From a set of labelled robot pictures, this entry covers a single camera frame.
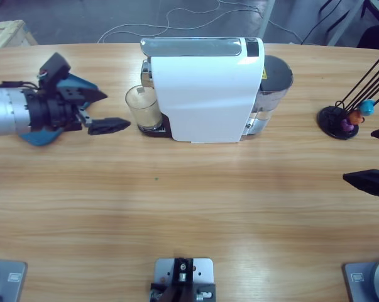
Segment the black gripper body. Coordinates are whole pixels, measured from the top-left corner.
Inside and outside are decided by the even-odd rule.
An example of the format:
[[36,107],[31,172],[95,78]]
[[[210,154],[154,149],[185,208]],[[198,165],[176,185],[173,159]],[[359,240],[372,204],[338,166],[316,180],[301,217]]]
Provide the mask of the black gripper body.
[[30,128],[32,132],[40,130],[79,131],[83,128],[78,117],[79,108],[71,109],[59,107],[57,90],[48,92],[45,90],[22,89],[21,93],[26,99],[26,109],[30,116]]

